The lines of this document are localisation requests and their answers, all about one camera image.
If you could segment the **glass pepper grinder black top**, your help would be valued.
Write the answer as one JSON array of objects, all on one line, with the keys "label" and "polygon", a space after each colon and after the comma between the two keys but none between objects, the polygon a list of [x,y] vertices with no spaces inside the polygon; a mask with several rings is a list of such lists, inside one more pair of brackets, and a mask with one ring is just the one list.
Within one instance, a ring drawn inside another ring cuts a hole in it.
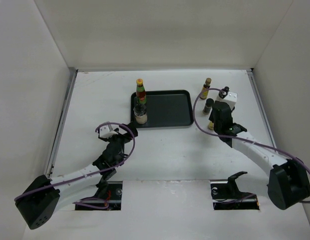
[{"label": "glass pepper grinder black top", "polygon": [[147,109],[142,103],[138,103],[133,108],[134,117],[138,124],[143,125],[147,122]]}]

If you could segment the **dark label spice jar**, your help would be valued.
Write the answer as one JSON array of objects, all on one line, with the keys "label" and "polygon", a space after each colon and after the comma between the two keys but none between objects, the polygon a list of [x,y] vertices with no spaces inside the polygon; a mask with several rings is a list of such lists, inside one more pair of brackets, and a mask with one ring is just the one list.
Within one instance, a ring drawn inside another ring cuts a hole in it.
[{"label": "dark label spice jar", "polygon": [[205,102],[205,106],[204,106],[204,109],[202,111],[203,114],[208,115],[212,109],[213,104],[214,104],[214,99],[208,98]]}]

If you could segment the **amber sauce bottle yellow label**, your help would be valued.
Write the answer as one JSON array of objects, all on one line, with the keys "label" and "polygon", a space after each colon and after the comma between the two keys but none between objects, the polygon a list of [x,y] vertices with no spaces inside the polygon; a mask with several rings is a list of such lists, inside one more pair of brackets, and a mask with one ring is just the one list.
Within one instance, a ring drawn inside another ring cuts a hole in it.
[{"label": "amber sauce bottle yellow label", "polygon": [[204,83],[202,90],[201,90],[201,93],[200,93],[200,99],[202,99],[202,100],[207,99],[211,82],[212,82],[212,79],[209,77],[205,80],[205,83]]}]

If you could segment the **red chili sauce bottle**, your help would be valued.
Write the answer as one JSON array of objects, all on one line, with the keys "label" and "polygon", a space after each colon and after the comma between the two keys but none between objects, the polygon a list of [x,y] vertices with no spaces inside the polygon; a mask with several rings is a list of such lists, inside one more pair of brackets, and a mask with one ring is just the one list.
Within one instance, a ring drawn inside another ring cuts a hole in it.
[{"label": "red chili sauce bottle", "polygon": [[136,96],[137,96],[137,102],[139,104],[146,104],[146,91],[143,85],[143,80],[141,78],[136,80]]}]

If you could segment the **white salt grinder black top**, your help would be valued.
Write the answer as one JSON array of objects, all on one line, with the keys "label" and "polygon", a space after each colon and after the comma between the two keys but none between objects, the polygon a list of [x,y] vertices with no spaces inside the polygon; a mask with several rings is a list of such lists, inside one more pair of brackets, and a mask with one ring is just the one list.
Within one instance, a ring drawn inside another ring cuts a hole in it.
[{"label": "white salt grinder black top", "polygon": [[218,97],[223,100],[225,97],[227,97],[228,92],[229,92],[229,87],[225,86],[219,91]]}]

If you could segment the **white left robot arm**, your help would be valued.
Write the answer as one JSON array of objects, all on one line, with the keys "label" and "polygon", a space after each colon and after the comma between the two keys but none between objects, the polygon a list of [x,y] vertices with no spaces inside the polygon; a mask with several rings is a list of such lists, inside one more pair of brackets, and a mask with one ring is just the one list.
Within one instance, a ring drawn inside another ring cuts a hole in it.
[{"label": "white left robot arm", "polygon": [[61,208],[82,205],[86,199],[102,199],[107,193],[108,179],[130,157],[125,153],[125,144],[136,142],[138,131],[133,122],[113,122],[99,125],[95,132],[107,143],[102,154],[92,164],[73,173],[48,178],[40,175],[15,198],[15,205],[31,230],[45,224]]}]

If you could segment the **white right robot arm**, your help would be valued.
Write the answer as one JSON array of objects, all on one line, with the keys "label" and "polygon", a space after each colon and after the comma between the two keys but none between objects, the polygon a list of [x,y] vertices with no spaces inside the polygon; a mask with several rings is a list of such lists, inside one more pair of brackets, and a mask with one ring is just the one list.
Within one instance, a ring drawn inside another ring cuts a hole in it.
[{"label": "white right robot arm", "polygon": [[267,195],[279,209],[307,203],[310,197],[309,169],[298,158],[261,144],[242,125],[233,122],[230,106],[215,101],[209,119],[219,139],[259,166],[268,176]]}]

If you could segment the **black rectangular tray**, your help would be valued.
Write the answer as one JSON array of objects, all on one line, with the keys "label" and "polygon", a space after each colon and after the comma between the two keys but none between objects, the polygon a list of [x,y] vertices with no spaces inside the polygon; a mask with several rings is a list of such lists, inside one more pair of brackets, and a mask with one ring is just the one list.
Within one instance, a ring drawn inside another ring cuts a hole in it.
[{"label": "black rectangular tray", "polygon": [[147,121],[138,124],[133,108],[137,104],[136,93],[132,93],[130,120],[137,129],[181,128],[194,123],[190,93],[186,90],[155,90],[146,92]]}]

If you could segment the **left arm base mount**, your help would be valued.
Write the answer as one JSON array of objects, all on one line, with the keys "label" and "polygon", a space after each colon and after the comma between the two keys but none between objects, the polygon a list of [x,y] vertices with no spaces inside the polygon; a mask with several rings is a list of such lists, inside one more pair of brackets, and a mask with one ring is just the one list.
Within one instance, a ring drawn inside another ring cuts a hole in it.
[{"label": "left arm base mount", "polygon": [[123,182],[103,181],[97,192],[75,205],[76,211],[120,211],[122,206]]}]

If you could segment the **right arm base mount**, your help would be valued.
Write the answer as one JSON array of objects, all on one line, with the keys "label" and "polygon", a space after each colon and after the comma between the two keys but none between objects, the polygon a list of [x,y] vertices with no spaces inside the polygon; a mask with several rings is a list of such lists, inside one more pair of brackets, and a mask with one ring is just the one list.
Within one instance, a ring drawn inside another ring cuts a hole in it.
[{"label": "right arm base mount", "polygon": [[211,197],[215,211],[259,210],[258,198],[251,192],[240,191],[236,180],[247,174],[237,172],[227,179],[211,180]]}]

